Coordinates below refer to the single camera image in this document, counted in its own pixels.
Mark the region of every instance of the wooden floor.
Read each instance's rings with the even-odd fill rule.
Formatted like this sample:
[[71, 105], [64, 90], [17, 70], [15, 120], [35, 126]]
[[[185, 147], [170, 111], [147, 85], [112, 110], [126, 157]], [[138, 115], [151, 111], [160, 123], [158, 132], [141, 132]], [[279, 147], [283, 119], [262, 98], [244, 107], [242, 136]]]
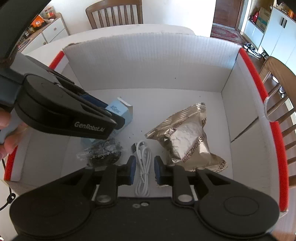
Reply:
[[[252, 55], [249, 55], [249, 56], [252, 62], [254, 63], [257, 71], [260, 72], [260, 69], [264, 63], [264, 58], [258, 59]], [[274, 82], [273, 79], [270, 77], [265, 82], [264, 85], [267, 92], [269, 92], [276, 85], [276, 82]], [[278, 102], [280, 98], [281, 96], [279, 92], [277, 92], [272, 98], [270, 98], [268, 103], [268, 108], [270, 108], [276, 102]], [[276, 110], [270, 116], [270, 118], [272, 120], [276, 120], [286, 112], [288, 112], [288, 109], [286, 105], [283, 105], [280, 108], [278, 108], [278, 110]], [[281, 127], [281, 130], [284, 131], [285, 129], [287, 129], [292, 125], [293, 124], [292, 124], [291, 118], [288, 118], [286, 121], [284, 121], [280, 125], [280, 127]], [[294, 131], [284, 138], [285, 145], [292, 141], [296, 141], [296, 134]], [[294, 156], [296, 156], [296, 147], [291, 148], [287, 151], [287, 159], [292, 158]], [[290, 176], [296, 175], [296, 163], [289, 165], [289, 175]], [[295, 232], [296, 232], [296, 188], [293, 188], [289, 190], [289, 211], [285, 216], [283, 216], [278, 220], [272, 234], [279, 241], [294, 241]]]

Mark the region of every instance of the human hand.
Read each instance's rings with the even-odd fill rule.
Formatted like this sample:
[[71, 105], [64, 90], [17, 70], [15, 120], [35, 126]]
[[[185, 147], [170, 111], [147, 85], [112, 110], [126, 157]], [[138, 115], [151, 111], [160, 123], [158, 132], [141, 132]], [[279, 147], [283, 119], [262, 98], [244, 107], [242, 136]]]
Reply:
[[[9, 125], [11, 115], [10, 113], [0, 109], [0, 130]], [[0, 145], [0, 159], [4, 158], [7, 154], [11, 154], [15, 147], [22, 139], [25, 130], [28, 128], [24, 122], [20, 124], [12, 135], [6, 137], [4, 144]]]

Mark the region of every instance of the brown door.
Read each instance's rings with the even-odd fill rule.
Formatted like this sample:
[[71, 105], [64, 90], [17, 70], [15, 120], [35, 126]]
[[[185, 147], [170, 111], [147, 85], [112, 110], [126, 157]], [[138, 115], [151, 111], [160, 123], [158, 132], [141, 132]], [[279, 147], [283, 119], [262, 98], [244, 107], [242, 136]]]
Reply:
[[216, 0], [214, 23], [235, 28], [242, 0]]

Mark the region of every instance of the red trim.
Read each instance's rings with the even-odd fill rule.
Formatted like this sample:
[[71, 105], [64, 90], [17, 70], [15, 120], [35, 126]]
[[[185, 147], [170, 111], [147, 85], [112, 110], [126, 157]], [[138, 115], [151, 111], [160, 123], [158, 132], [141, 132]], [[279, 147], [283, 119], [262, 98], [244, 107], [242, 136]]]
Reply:
[[54, 70], [64, 56], [65, 56], [65, 53], [63, 51], [60, 51], [56, 55], [56, 57], [54, 58], [54, 60], [51, 62], [51, 64], [49, 65], [49, 67]]
[[[262, 83], [262, 80], [260, 79], [260, 76], [246, 51], [243, 48], [241, 48], [239, 50], [239, 53], [242, 56], [247, 68], [249, 69], [251, 76], [253, 77], [253, 80], [257, 86], [262, 102], [264, 103], [266, 97], [268, 97], [268, 93], [264, 87], [264, 84]], [[286, 157], [286, 149], [279, 123], [271, 122], [270, 128], [274, 138], [279, 168], [279, 208], [280, 211], [283, 212], [287, 211], [289, 202], [289, 172]]]
[[8, 160], [5, 167], [5, 173], [4, 173], [4, 181], [10, 181], [11, 179], [11, 173], [13, 168], [13, 163], [15, 161], [15, 155], [17, 153], [17, 147], [14, 149], [14, 151], [8, 155]]
[[279, 123], [271, 122], [270, 127], [274, 137], [279, 167], [279, 208], [281, 212], [284, 212], [287, 211], [289, 204], [289, 171], [287, 165], [286, 149]]

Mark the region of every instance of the wooden chair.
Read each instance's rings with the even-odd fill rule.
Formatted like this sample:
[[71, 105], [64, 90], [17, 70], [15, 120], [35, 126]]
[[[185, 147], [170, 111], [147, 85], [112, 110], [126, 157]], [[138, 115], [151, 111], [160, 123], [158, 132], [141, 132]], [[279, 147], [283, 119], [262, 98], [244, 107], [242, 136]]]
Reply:
[[[270, 74], [274, 75], [279, 83], [268, 93], [268, 95], [273, 96], [281, 86], [285, 89], [286, 95], [267, 111], [268, 116], [282, 106], [287, 99], [290, 99], [292, 105], [294, 106], [293, 109], [277, 119], [277, 121], [281, 124], [295, 112], [296, 76], [287, 66], [274, 57], [268, 57], [260, 71], [259, 75], [263, 83], [265, 83]], [[296, 130], [296, 124], [284, 130], [282, 132], [283, 137], [289, 135], [294, 130]], [[289, 150], [294, 146], [296, 146], [296, 141], [287, 144], [285, 149]], [[292, 164], [294, 162], [296, 162], [296, 156], [288, 159], [288, 164]], [[289, 177], [289, 185], [290, 187], [296, 187], [296, 175]]]
[[100, 13], [100, 10], [102, 10], [102, 9], [104, 9], [104, 12], [105, 12], [107, 27], [110, 26], [107, 8], [111, 8], [111, 15], [112, 15], [113, 25], [114, 26], [117, 25], [113, 7], [117, 7], [119, 25], [122, 25], [122, 17], [121, 17], [121, 11], [120, 11], [120, 6], [122, 6], [122, 5], [123, 5], [123, 9], [124, 9], [124, 19], [125, 19], [126, 24], [129, 24], [129, 22], [128, 22], [128, 12], [127, 12], [127, 9], [126, 9], [126, 5], [130, 5], [131, 24], [135, 24], [135, 19], [134, 19], [134, 15], [133, 15], [133, 6], [132, 5], [136, 5], [136, 7], [137, 7], [138, 23], [139, 24], [143, 23], [142, 0], [103, 0], [103, 1], [92, 4], [91, 6], [89, 6], [85, 10], [92, 29], [98, 28], [97, 25], [96, 25], [96, 22], [94, 20], [94, 16], [93, 16], [93, 12], [96, 12], [96, 11], [98, 11], [101, 28], [104, 27], [102, 15]]

